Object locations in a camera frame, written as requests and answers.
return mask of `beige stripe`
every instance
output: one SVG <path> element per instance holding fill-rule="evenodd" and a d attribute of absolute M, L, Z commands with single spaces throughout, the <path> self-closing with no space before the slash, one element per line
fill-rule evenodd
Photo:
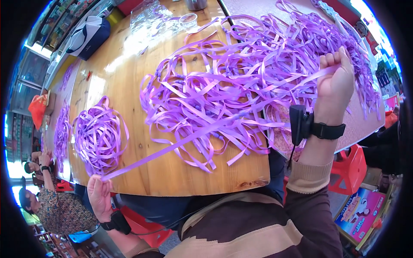
<path fill-rule="evenodd" d="M 197 224 L 208 212 L 222 205 L 223 203 L 226 203 L 229 201 L 261 202 L 264 204 L 278 204 L 282 206 L 282 204 L 279 201 L 264 194 L 247 192 L 247 193 L 236 193 L 236 194 L 232 194 L 229 196 L 225 196 L 224 198 L 217 200 L 216 202 L 208 205 L 207 207 L 203 208 L 202 210 L 198 211 L 197 213 L 189 217 L 189 219 L 185 222 L 185 224 L 182 227 L 181 239 L 183 237 L 183 233 L 189 227 L 195 226 L 195 224 Z"/>
<path fill-rule="evenodd" d="M 301 194 L 312 194 L 321 190 L 330 182 L 332 165 L 333 161 L 324 166 L 310 166 L 292 161 L 287 188 Z"/>
<path fill-rule="evenodd" d="M 190 237 L 169 251 L 165 258 L 262 258 L 300 243 L 303 235 L 291 220 L 264 227 L 230 242 L 218 243 Z"/>

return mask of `wood grain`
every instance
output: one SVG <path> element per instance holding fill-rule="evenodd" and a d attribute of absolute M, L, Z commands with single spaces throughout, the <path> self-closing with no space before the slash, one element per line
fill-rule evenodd
<path fill-rule="evenodd" d="M 160 2 L 176 17 L 190 13 L 184 1 L 161 0 Z M 225 16 L 216 0 L 209 0 L 206 9 L 195 13 L 198 15 L 199 26 L 215 17 Z M 181 32 L 164 41 L 156 42 L 140 55 L 136 54 L 134 49 L 137 46 L 134 41 L 138 41 L 139 38 L 131 35 L 129 23 L 130 18 L 126 17 L 113 26 L 110 38 L 88 61 L 81 62 L 71 96 L 69 115 L 70 121 L 73 121 L 82 110 L 95 105 L 102 96 L 109 97 L 109 106 L 123 116 L 130 133 L 128 147 L 121 157 L 119 168 L 133 164 L 166 147 L 165 144 L 155 143 L 150 138 L 149 126 L 144 123 L 146 113 L 142 110 L 139 101 L 139 85 L 146 74 L 155 72 L 161 60 L 184 45 L 183 40 L 187 35 Z M 212 39 L 225 42 L 226 37 L 220 23 L 214 23 L 200 33 L 192 35 L 189 42 L 205 38 L 215 30 L 218 32 Z M 188 71 L 205 71 L 200 56 L 188 56 L 187 62 Z M 84 80 L 85 74 L 89 71 L 92 73 L 90 79 Z M 156 129 L 152 130 L 152 137 L 176 141 L 172 134 L 160 133 Z M 122 147 L 125 142 L 126 137 L 123 134 Z M 220 147 L 218 141 L 212 143 L 214 147 Z M 186 144 L 185 148 L 195 158 L 205 162 L 192 143 Z M 114 178 L 114 191 L 149 196 L 192 196 L 236 192 L 268 184 L 270 180 L 268 156 L 252 153 L 249 156 L 244 155 L 233 165 L 228 166 L 226 162 L 239 152 L 237 147 L 230 144 L 224 154 L 215 155 L 213 160 L 217 169 L 213 173 L 206 173 L 190 166 L 174 152 L 169 152 Z M 86 185 L 89 176 L 71 144 L 69 160 L 73 180 Z"/>

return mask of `left hand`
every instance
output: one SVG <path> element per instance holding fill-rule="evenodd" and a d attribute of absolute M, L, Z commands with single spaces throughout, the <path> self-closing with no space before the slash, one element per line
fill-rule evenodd
<path fill-rule="evenodd" d="M 40 166 L 48 167 L 50 165 L 50 154 L 51 153 L 52 152 L 45 147 L 42 155 L 39 156 Z"/>
<path fill-rule="evenodd" d="M 317 80 L 317 101 L 314 107 L 314 122 L 330 126 L 341 125 L 344 112 L 354 91 L 354 67 L 350 54 L 340 47 L 334 54 L 320 56 L 320 69 L 341 64 L 334 73 Z"/>
<path fill-rule="evenodd" d="M 92 175 L 88 182 L 88 196 L 93 212 L 100 222 L 109 222 L 113 213 L 110 203 L 112 180 L 102 182 L 100 175 Z"/>

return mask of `purple ribbon bundle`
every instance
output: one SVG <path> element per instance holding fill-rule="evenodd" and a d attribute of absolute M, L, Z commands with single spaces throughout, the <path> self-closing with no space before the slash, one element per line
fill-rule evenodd
<path fill-rule="evenodd" d="M 59 166 L 59 171 L 63 171 L 63 160 L 66 158 L 67 151 L 67 141 L 69 138 L 69 132 L 71 125 L 69 123 L 69 105 L 66 100 L 63 103 L 63 107 L 60 110 L 59 116 L 56 121 L 55 136 L 53 143 L 55 145 L 54 154 L 57 158 L 57 164 Z"/>
<path fill-rule="evenodd" d="M 121 149 L 121 122 L 126 133 L 126 144 Z M 104 96 L 89 110 L 83 110 L 73 121 L 75 150 L 85 163 L 88 175 L 105 175 L 119 163 L 119 156 L 128 145 L 129 132 L 122 116 L 109 108 Z"/>
<path fill-rule="evenodd" d="M 287 5 L 294 11 L 287 11 Z M 359 52 L 358 43 L 352 37 L 340 34 L 335 25 L 314 13 L 300 13 L 283 1 L 278 1 L 277 6 L 290 14 L 292 25 L 284 23 L 286 28 L 279 27 L 278 22 L 282 21 L 272 14 L 261 19 L 248 15 L 226 17 L 221 24 L 230 18 L 248 18 L 259 26 L 242 23 L 242 26 L 231 26 L 231 30 L 222 27 L 241 43 L 232 45 L 229 37 L 227 44 L 209 40 L 215 31 L 203 40 L 176 50 L 159 64 L 154 75 L 144 77 L 140 101 L 148 114 L 146 124 L 150 128 L 155 125 L 161 132 L 173 132 L 178 142 L 221 119 L 273 99 L 264 107 L 266 114 L 274 114 L 268 120 L 260 118 L 260 109 L 255 107 L 243 119 L 193 139 L 206 162 L 200 162 L 188 153 L 192 161 L 185 160 L 186 163 L 209 172 L 206 165 L 214 169 L 212 156 L 223 153 L 229 142 L 241 152 L 228 161 L 228 165 L 251 151 L 266 154 L 268 148 L 258 133 L 269 128 L 281 129 L 287 142 L 285 131 L 290 130 L 290 125 L 281 120 L 281 115 L 285 115 L 291 104 L 304 104 L 308 110 L 314 107 L 316 78 L 339 67 L 319 71 L 319 56 L 334 53 L 342 45 L 347 48 L 354 64 L 356 90 L 365 115 L 367 111 L 377 110 L 380 95 L 373 90 L 371 74 L 366 69 L 367 57 Z M 201 55 L 206 72 L 188 73 L 185 58 L 194 54 Z M 177 66 L 182 66 L 182 72 L 177 71 Z M 223 141 L 223 147 L 215 150 L 210 137 Z M 270 147 L 277 149 L 273 145 L 272 130 L 267 138 Z M 152 140 L 173 144 L 166 139 Z M 182 158 L 177 148 L 174 151 Z"/>
<path fill-rule="evenodd" d="M 64 72 L 63 83 L 62 83 L 62 85 L 60 85 L 59 91 L 62 91 L 62 90 L 66 89 L 67 82 L 69 81 L 70 75 L 72 75 L 72 72 L 73 72 L 73 67 L 74 67 L 73 64 L 69 65 L 66 72 Z"/>

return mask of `right hand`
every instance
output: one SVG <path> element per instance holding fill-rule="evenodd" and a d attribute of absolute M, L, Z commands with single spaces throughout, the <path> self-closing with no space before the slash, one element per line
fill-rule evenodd
<path fill-rule="evenodd" d="M 320 56 L 320 69 L 341 64 L 334 73 L 317 80 L 317 100 L 314 107 L 314 122 L 329 126 L 341 125 L 344 112 L 354 91 L 354 67 L 350 54 L 343 46 L 334 54 Z"/>
<path fill-rule="evenodd" d="M 104 223 L 111 220 L 113 213 L 110 203 L 110 190 L 112 189 L 112 180 L 102 182 L 100 175 L 92 175 L 88 182 L 88 196 L 96 218 Z"/>
<path fill-rule="evenodd" d="M 48 150 L 48 149 L 45 147 L 45 149 L 43 150 L 42 155 L 39 156 L 40 166 L 46 166 L 46 167 L 48 167 L 48 166 L 50 165 L 50 154 L 51 154 L 51 151 Z"/>

